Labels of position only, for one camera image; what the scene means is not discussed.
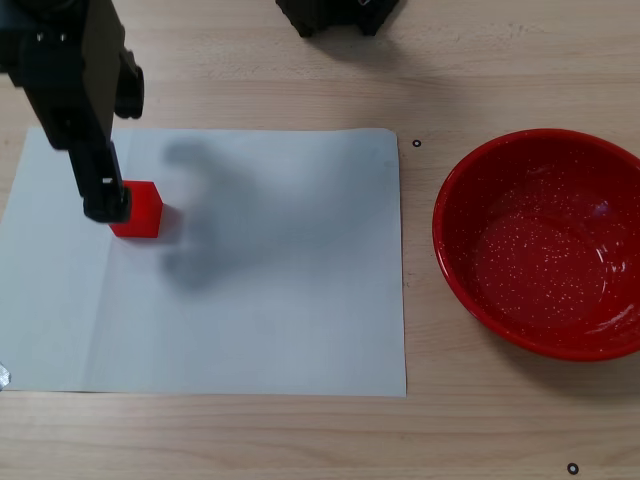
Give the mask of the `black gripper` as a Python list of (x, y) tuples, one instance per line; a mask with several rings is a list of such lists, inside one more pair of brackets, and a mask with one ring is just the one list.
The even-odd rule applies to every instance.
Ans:
[(3, 1), (1, 72), (25, 92), (54, 148), (74, 144), (69, 157), (85, 216), (128, 222), (131, 192), (108, 141), (114, 113), (142, 116), (145, 85), (113, 3)]

